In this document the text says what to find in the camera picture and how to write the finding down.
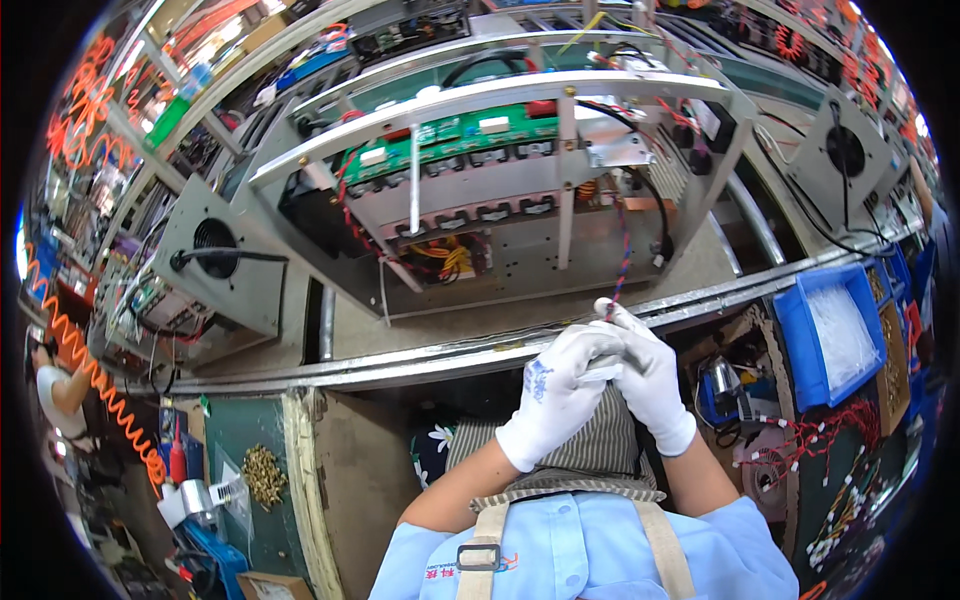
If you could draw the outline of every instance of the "apron buckle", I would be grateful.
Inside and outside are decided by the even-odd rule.
[[[500,556],[498,543],[464,543],[457,548],[457,568],[461,571],[496,571],[500,568]]]

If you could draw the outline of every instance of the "green circuit board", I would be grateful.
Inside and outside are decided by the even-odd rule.
[[[497,133],[480,131],[481,120],[503,116],[509,119],[508,130]],[[552,140],[557,137],[558,123],[556,116],[537,119],[528,117],[526,108],[522,104],[486,108],[438,121],[428,121],[420,126],[418,134],[420,164],[499,148],[508,144]],[[372,144],[363,146],[357,152],[354,161],[347,167],[344,183],[354,185],[407,169],[410,166],[410,145],[410,138],[406,136],[394,140],[380,138]],[[360,155],[377,148],[386,150],[386,160],[362,166]]]

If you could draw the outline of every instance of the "yellow wires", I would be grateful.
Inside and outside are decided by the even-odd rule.
[[[580,30],[580,33],[579,33],[579,34],[577,34],[576,36],[572,37],[569,42],[567,42],[566,44],[564,44],[564,47],[561,48],[561,49],[557,52],[557,56],[558,56],[558,57],[563,56],[563,55],[564,55],[564,52],[566,52],[566,49],[567,49],[567,48],[569,48],[569,47],[572,46],[573,44],[577,43],[577,40],[580,39],[581,37],[583,37],[586,32],[588,32],[589,30],[591,30],[591,29],[593,29],[594,27],[596,27],[597,23],[600,22],[600,19],[602,19],[602,18],[603,18],[604,16],[606,16],[606,15],[607,15],[607,14],[606,14],[605,12],[603,12],[603,11],[600,11],[600,12],[598,12],[597,14],[595,14],[595,15],[593,16],[593,18],[590,20],[590,22],[589,22],[587,25],[585,25],[582,30]]]
[[[447,248],[421,248],[420,245],[411,246],[410,249],[417,254],[423,254],[431,258],[441,258],[444,261],[444,267],[440,271],[441,280],[448,279],[449,277],[454,277],[455,280],[456,277],[460,276],[460,273],[472,271],[473,265],[470,262],[470,251],[465,246],[460,245],[457,237],[455,235],[448,235],[445,238],[445,242],[452,247],[452,250]]]
[[[614,23],[616,23],[617,25],[619,25],[620,27],[629,27],[630,29],[632,29],[632,30],[634,30],[634,31],[641,32],[642,34],[646,34],[646,35],[648,35],[648,36],[650,36],[650,37],[660,37],[660,36],[658,36],[657,34],[651,34],[650,32],[648,32],[648,31],[645,30],[645,29],[640,29],[640,28],[639,28],[638,26],[636,26],[636,25],[631,25],[630,23],[624,23],[624,22],[622,22],[622,21],[618,21],[618,20],[616,19],[616,17],[614,17],[612,14],[608,14],[608,15],[607,15],[607,18],[608,18],[609,20],[613,21]]]

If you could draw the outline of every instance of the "gloved hand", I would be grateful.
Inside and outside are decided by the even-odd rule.
[[[580,431],[600,403],[606,380],[584,377],[590,359],[620,354],[624,344],[611,331],[571,325],[523,369],[520,408],[496,428],[496,440],[514,467],[534,464]]]
[[[593,310],[606,318],[611,302],[598,299]],[[630,412],[650,430],[657,451],[663,456],[683,454],[693,442],[697,420],[680,399],[677,354],[619,304],[614,305],[612,323],[594,321],[590,325],[615,332],[626,345],[623,373],[615,385]]]

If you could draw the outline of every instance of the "pile of brass screws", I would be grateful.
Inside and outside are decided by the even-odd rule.
[[[269,513],[271,506],[283,501],[280,495],[283,487],[287,485],[287,476],[276,466],[274,453],[263,447],[263,444],[247,449],[240,472],[243,473],[253,499],[260,503],[263,510]]]
[[[883,329],[883,341],[887,345],[887,362],[883,365],[883,376],[887,381],[887,397],[884,399],[888,414],[894,415],[897,413],[897,391],[902,384],[903,373],[900,372],[900,367],[891,356],[894,328],[885,314],[880,315],[880,326]]]
[[[883,283],[880,282],[880,276],[876,274],[876,269],[871,267],[867,271],[867,279],[870,280],[870,291],[874,293],[874,302],[883,300]]]

